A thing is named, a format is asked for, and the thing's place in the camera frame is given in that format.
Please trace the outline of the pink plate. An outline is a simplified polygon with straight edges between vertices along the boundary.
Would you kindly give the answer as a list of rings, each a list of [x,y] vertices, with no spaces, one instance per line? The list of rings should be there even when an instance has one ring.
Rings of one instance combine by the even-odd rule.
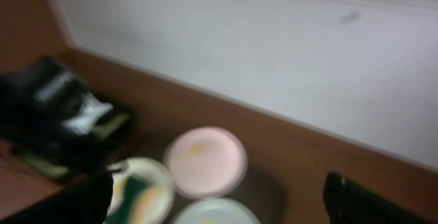
[[[221,127],[198,127],[166,148],[166,165],[175,188],[189,199],[222,197],[244,179],[248,156],[241,141]]]

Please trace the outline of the green yellow sponge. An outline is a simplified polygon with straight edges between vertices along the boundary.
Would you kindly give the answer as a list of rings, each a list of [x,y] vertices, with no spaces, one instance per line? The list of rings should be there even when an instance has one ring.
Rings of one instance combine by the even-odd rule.
[[[116,182],[113,187],[112,203],[104,224],[151,224],[154,223],[155,200],[160,193],[158,186],[129,176]]]

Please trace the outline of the cream white plate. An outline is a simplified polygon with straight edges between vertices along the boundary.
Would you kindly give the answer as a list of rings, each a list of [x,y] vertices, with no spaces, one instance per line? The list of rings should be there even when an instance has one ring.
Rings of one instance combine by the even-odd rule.
[[[113,193],[104,224],[160,224],[169,213],[174,184],[167,168],[150,158],[128,158],[108,166]]]

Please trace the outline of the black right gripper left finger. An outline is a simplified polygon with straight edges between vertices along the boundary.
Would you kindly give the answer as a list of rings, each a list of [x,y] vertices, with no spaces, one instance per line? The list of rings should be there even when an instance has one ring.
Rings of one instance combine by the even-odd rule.
[[[112,201],[113,183],[109,171],[96,173],[1,219],[1,224],[102,224]]]

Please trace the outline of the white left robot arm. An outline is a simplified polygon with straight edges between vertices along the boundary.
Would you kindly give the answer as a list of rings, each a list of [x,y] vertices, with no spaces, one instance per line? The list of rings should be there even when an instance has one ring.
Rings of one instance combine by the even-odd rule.
[[[57,58],[1,76],[1,118],[13,152],[55,182],[100,167],[114,141],[104,132],[114,107]]]

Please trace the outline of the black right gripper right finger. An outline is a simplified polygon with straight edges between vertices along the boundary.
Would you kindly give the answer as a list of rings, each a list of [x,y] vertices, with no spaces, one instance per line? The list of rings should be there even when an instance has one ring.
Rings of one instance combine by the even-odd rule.
[[[326,176],[323,200],[330,224],[431,224],[343,175]]]

